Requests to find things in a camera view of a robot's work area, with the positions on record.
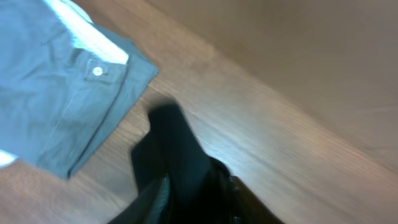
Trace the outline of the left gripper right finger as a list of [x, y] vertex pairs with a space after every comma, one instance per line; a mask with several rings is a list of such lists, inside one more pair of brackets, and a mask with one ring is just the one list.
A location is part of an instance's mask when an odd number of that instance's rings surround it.
[[240, 223], [249, 224], [284, 224], [263, 202], [236, 176], [231, 177], [236, 207], [239, 211]]

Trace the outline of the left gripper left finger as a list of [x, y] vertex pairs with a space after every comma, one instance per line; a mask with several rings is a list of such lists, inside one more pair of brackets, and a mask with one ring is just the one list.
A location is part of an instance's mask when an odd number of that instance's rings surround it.
[[168, 175], [153, 180], [118, 216], [108, 224], [158, 224], [167, 208], [170, 197]]

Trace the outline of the black polo shirt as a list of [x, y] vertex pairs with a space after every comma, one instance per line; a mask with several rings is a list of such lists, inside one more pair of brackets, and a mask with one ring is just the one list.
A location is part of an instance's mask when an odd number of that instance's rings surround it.
[[236, 197], [231, 173], [209, 156], [181, 107], [166, 102], [148, 111], [150, 130], [132, 151], [138, 186], [168, 177], [169, 201], [161, 223], [233, 223]]

